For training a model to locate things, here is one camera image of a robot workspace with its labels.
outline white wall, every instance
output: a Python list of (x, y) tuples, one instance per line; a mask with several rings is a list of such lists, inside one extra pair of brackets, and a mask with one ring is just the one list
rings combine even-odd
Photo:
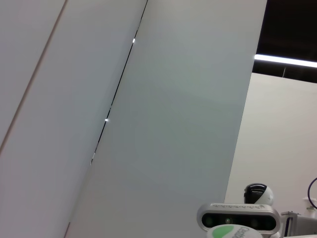
[(0, 1), (0, 145), (63, 4)]
[(317, 84), (252, 74), (225, 202), (243, 203), (245, 186), (261, 182), (279, 212), (304, 212), (317, 177), (316, 105)]
[(145, 3), (68, 1), (0, 155), (1, 238), (63, 237)]
[(149, 0), (68, 238), (203, 237), (223, 202), (265, 0)]

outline black ceiling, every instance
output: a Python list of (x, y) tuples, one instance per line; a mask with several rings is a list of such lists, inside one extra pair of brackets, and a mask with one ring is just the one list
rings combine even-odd
[[(317, 62), (317, 0), (268, 0), (257, 54)], [(317, 83), (317, 68), (257, 60), (253, 72)]]

